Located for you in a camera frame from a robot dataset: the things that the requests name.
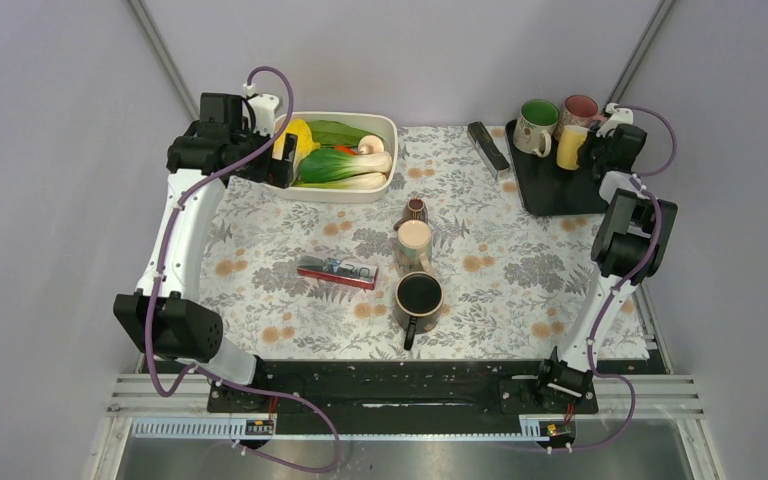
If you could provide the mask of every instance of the floral tablecloth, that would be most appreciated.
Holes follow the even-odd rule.
[[[491,128],[508,154],[504,131]],[[496,182],[465,127],[399,129],[387,194],[365,205],[302,203],[234,179],[213,220],[201,303],[226,335],[271,359],[534,359],[549,355],[584,299],[601,216],[537,218],[523,210],[513,175]],[[392,318],[393,224],[421,197],[434,231],[432,263],[444,287],[437,328],[410,352]],[[380,268],[366,291],[295,270],[306,251],[334,250]],[[607,336],[604,358],[646,358],[633,302]]]

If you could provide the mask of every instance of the green mug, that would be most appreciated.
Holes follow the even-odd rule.
[[[561,114],[546,100],[529,100],[522,105],[514,129],[514,146],[521,152],[544,158],[552,151],[552,130]]]

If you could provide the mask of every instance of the yellow mug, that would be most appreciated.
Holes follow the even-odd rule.
[[[579,125],[565,125],[558,142],[558,166],[564,170],[578,169],[578,150],[587,140],[588,129]]]

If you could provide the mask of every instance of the white wall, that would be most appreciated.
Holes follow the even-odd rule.
[[[672,358],[699,385],[728,478],[768,478],[768,2],[679,2],[623,103],[679,137],[650,182],[679,205],[650,281]],[[645,152],[654,166],[666,144]]]
[[[658,0],[146,4],[195,98],[239,91],[268,64],[289,76],[300,110],[378,113],[406,126],[502,125],[531,98],[603,102]]]
[[[0,479],[78,478],[187,120],[123,1],[0,1]]]

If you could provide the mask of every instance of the brown cup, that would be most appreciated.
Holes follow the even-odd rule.
[[[398,230],[403,223],[408,220],[419,220],[420,222],[428,223],[428,207],[425,206],[425,202],[420,198],[411,198],[405,205],[405,213],[402,219],[393,225],[393,230]]]
[[[413,348],[417,334],[437,326],[443,309],[443,286],[426,272],[405,275],[396,285],[396,322],[405,329],[405,350]]]
[[[552,132],[552,136],[555,137],[555,140],[560,141],[564,127],[567,125],[589,127],[593,117],[598,113],[599,104],[596,103],[596,100],[587,95],[569,96],[564,100],[564,111],[561,113],[561,119],[558,121],[555,131]]]

